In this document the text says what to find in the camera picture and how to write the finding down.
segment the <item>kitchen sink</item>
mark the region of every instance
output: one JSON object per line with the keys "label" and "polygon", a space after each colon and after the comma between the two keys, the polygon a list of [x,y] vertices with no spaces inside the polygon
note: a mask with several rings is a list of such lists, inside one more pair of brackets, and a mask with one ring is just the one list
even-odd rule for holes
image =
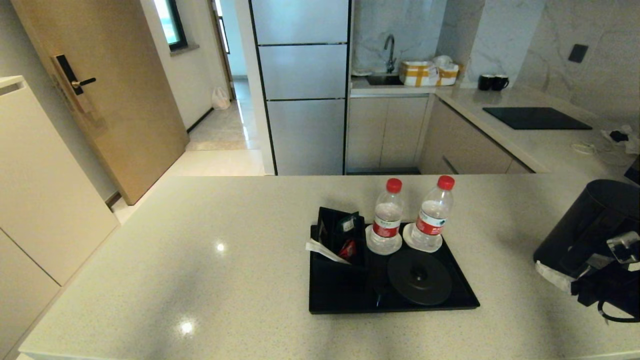
{"label": "kitchen sink", "polygon": [[370,75],[367,76],[367,81],[369,82],[369,85],[403,85],[398,75]]}

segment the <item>window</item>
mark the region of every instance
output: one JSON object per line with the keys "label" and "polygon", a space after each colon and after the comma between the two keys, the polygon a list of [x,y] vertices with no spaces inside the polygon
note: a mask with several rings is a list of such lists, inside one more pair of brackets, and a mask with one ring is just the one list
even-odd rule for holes
{"label": "window", "polygon": [[218,13],[218,26],[220,27],[220,37],[222,38],[222,44],[225,46],[225,52],[229,52],[229,44],[227,43],[227,30],[225,29],[225,21],[222,19],[222,6],[220,6],[220,0],[215,0],[216,12]]}
{"label": "window", "polygon": [[187,39],[184,36],[175,0],[154,0],[154,2],[156,3],[158,15],[160,15],[160,22],[162,23],[169,49],[174,51],[187,47]]}

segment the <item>faucet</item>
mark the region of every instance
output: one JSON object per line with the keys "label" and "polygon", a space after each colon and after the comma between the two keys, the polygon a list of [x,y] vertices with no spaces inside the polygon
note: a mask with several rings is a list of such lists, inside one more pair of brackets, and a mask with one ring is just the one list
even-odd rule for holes
{"label": "faucet", "polygon": [[391,41],[391,52],[389,52],[389,60],[386,61],[387,64],[387,74],[391,74],[396,68],[396,59],[394,59],[394,47],[396,46],[396,39],[393,34],[389,34],[387,36],[387,40],[385,41],[385,50],[389,46],[389,40]]}

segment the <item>wall switch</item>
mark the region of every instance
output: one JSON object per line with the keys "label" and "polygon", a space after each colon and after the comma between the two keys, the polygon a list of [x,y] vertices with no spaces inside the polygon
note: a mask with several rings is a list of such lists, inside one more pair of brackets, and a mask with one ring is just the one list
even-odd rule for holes
{"label": "wall switch", "polygon": [[587,49],[589,49],[587,45],[575,44],[573,46],[573,50],[571,50],[571,54],[569,55],[569,61],[581,63],[584,59],[584,55],[587,53]]}

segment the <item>stainless steel refrigerator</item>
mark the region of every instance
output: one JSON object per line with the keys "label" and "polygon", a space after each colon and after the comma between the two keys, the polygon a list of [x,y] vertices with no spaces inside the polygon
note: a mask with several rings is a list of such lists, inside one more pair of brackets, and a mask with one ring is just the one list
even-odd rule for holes
{"label": "stainless steel refrigerator", "polygon": [[349,0],[252,0],[278,175],[341,175]]}

